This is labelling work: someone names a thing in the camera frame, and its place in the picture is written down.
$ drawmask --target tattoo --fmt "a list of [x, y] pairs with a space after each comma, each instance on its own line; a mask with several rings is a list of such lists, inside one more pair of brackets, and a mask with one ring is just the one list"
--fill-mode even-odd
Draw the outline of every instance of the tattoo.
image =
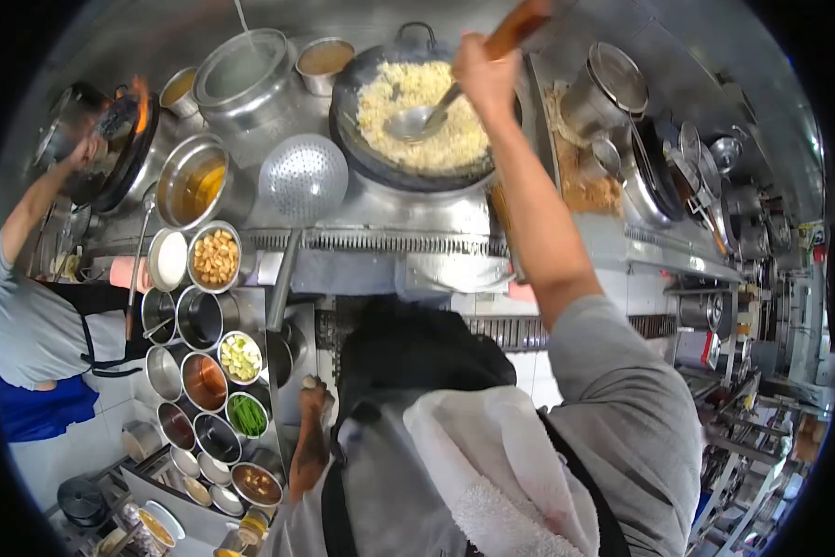
[[308, 426], [310, 429], [302, 439], [300, 451], [297, 455], [297, 472], [302, 472], [305, 466], [327, 464], [327, 452], [324, 451], [324, 436], [321, 432], [320, 421]]

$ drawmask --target man's hand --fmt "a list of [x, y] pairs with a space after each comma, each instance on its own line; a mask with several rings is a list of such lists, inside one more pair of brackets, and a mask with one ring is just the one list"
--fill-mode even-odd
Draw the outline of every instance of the man's hand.
[[522, 53], [513, 50], [490, 61], [484, 45], [485, 37], [479, 33], [465, 33], [451, 73], [488, 128], [501, 117], [513, 117], [513, 86]]

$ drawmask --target man's arm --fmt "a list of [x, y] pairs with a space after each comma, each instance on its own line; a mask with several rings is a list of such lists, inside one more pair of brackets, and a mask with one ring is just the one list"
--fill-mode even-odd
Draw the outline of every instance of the man's arm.
[[9, 218], [6, 219], [0, 231], [3, 257], [6, 258], [7, 263], [13, 265], [18, 259], [18, 254], [22, 251], [31, 229], [45, 215], [71, 172], [83, 168], [95, 156], [99, 141], [96, 137], [87, 137], [81, 141], [73, 153], [50, 168], [24, 193], [22, 200], [9, 214]]
[[483, 41], [480, 35], [464, 35], [454, 73], [489, 135], [512, 222], [512, 239], [541, 319], [552, 330], [574, 299], [602, 294], [602, 289], [569, 209], [513, 117], [520, 53], [489, 61]]

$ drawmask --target kitchen wall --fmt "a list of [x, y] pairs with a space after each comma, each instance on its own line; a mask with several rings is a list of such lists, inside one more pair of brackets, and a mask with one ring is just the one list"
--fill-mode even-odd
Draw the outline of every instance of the kitchen wall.
[[[635, 58], [651, 84], [651, 108], [669, 106], [703, 136], [734, 124], [752, 132], [743, 166], [774, 183], [795, 223], [820, 216], [823, 183], [809, 101], [768, 31], [741, 0], [553, 0], [554, 20], [527, 45], [570, 78], [594, 40]], [[297, 44], [341, 35], [357, 48], [389, 40], [402, 22], [420, 19], [439, 39], [462, 28], [489, 32], [514, 0], [244, 0], [252, 27], [282, 29]], [[176, 70], [197, 65], [240, 31], [232, 0], [93, 0], [48, 55], [15, 119], [0, 160], [0, 223], [30, 183], [36, 130], [51, 99], [75, 79], [105, 91], [145, 74], [160, 88]], [[752, 109], [725, 93], [735, 80]], [[756, 126], [747, 117], [754, 113]], [[771, 163], [772, 174], [761, 162]]]

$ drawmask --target metal ladle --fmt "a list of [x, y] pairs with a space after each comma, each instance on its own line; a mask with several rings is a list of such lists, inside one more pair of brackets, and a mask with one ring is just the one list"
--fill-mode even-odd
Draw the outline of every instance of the metal ladle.
[[[485, 42], [489, 60], [503, 58], [550, 19], [550, 0], [523, 0], [501, 21]], [[461, 84], [452, 84], [435, 106], [401, 110], [383, 122], [383, 130], [403, 142], [422, 142], [436, 135], [448, 119], [448, 107], [461, 95]]]

